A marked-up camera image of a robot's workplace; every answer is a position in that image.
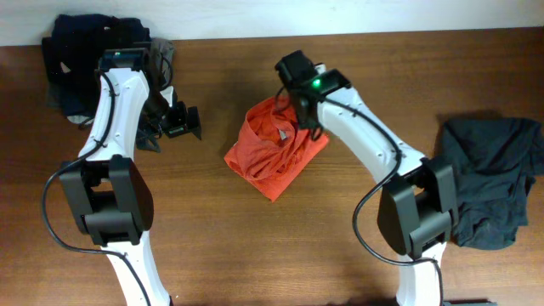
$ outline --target orange shirt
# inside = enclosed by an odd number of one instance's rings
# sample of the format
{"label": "orange shirt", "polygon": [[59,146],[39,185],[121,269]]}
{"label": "orange shirt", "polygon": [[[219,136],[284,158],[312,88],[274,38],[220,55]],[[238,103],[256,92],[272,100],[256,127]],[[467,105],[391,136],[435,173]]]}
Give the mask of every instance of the orange shirt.
{"label": "orange shirt", "polygon": [[[279,97],[279,102],[286,105],[288,98]],[[316,141],[309,134],[307,129],[298,129],[292,107],[276,112],[274,98],[269,98],[246,113],[238,142],[224,160],[264,196],[275,201],[329,141],[324,133]]]}

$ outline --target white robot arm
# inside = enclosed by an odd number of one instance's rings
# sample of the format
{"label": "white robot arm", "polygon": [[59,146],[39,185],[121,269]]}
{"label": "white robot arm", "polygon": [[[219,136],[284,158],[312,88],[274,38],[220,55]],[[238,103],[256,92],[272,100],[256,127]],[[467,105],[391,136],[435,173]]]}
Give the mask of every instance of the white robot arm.
{"label": "white robot arm", "polygon": [[[370,117],[397,143],[403,152],[399,175],[407,174],[422,166],[425,155],[399,139],[365,105],[355,88],[340,88],[326,96],[342,101]],[[328,103],[320,103],[317,116],[323,127],[337,135],[370,171],[376,182],[380,182],[394,168],[395,150],[391,144],[366,120],[353,116],[349,111]],[[446,242],[437,243],[422,253],[424,258],[436,259],[439,263]],[[408,255],[399,255],[399,261],[410,262]],[[436,306],[440,303],[439,277],[432,263],[399,267],[400,282],[397,303],[400,306]]]}
{"label": "white robot arm", "polygon": [[[300,128],[313,129],[312,135],[324,128],[331,131],[355,153],[377,183],[388,179],[382,192],[379,228],[399,254],[397,262],[421,263],[399,267],[397,303],[441,305],[439,262],[457,219],[451,167],[439,160],[429,161],[397,137],[338,71],[313,65],[301,51],[284,57],[275,69],[290,94]],[[425,190],[414,195],[412,185]],[[354,229],[358,234],[357,213]]]}
{"label": "white robot arm", "polygon": [[[127,304],[168,306],[172,300],[150,247],[153,200],[133,164],[134,144],[137,137],[141,144],[163,133],[171,138],[191,132],[200,138],[198,112],[176,103],[173,87],[158,87],[158,71],[146,48],[108,50],[99,70],[99,106],[79,153],[84,161],[60,180],[79,230],[110,252]],[[104,181],[111,182],[112,190],[93,190]]]}

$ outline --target cloth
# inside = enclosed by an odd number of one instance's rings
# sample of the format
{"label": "cloth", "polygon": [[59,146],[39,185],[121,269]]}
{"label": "cloth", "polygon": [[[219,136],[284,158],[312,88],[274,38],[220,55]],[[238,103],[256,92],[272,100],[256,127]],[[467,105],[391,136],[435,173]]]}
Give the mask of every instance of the cloth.
{"label": "cloth", "polygon": [[46,104],[58,105],[65,116],[93,116],[99,99],[94,70],[104,51],[150,41],[149,29],[135,18],[59,15],[51,37],[42,40],[51,84]]}
{"label": "cloth", "polygon": [[[281,105],[288,98],[279,97]],[[329,139],[322,134],[316,141],[309,130],[298,129],[295,110],[275,111],[274,98],[255,105],[246,113],[238,142],[224,160],[227,165],[275,201]]]}
{"label": "cloth", "polygon": [[164,38],[151,38],[151,51],[150,57],[155,60],[157,68],[161,69],[163,76],[163,82],[166,83],[170,79],[170,70],[168,65],[164,63],[163,58],[168,62],[173,64],[173,53],[176,51],[176,48],[173,45],[173,42],[164,39]]}
{"label": "cloth", "polygon": [[527,195],[544,173],[541,124],[529,119],[454,119],[444,126],[442,155],[456,175],[460,247],[498,250],[527,225]]}

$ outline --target wooden tabletop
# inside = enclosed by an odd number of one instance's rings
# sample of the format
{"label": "wooden tabletop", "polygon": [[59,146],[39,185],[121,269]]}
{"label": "wooden tabletop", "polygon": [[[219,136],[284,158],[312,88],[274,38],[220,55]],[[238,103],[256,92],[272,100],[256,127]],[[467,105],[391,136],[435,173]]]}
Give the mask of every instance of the wooden tabletop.
{"label": "wooden tabletop", "polygon": [[[176,42],[173,86],[198,106],[202,141],[161,139],[161,154],[135,153],[155,201],[153,253],[174,303],[325,305],[396,292],[398,269],[365,252],[352,232],[355,203],[374,182],[339,139],[331,137],[274,203],[224,163],[246,111],[281,85],[274,65],[282,56],[302,49],[338,68],[378,117],[431,156],[450,116],[544,120],[543,37],[533,28]],[[124,305],[107,258],[56,246],[40,217],[45,180],[77,155],[88,132],[44,105],[39,47],[0,48],[0,65],[0,304]],[[508,249],[448,246],[446,300],[541,305],[543,196],[539,178],[529,196],[530,225]],[[93,247],[58,183],[48,211],[67,242]],[[394,256],[376,217],[374,198],[360,217],[363,236]]]}

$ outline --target white wall baseboard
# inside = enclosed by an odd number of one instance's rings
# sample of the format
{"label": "white wall baseboard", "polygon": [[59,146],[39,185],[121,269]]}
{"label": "white wall baseboard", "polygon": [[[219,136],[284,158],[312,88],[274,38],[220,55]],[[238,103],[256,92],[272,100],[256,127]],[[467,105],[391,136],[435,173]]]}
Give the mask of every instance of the white wall baseboard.
{"label": "white wall baseboard", "polygon": [[544,0],[0,0],[0,46],[39,44],[58,14],[137,17],[153,37],[282,37],[544,25]]}

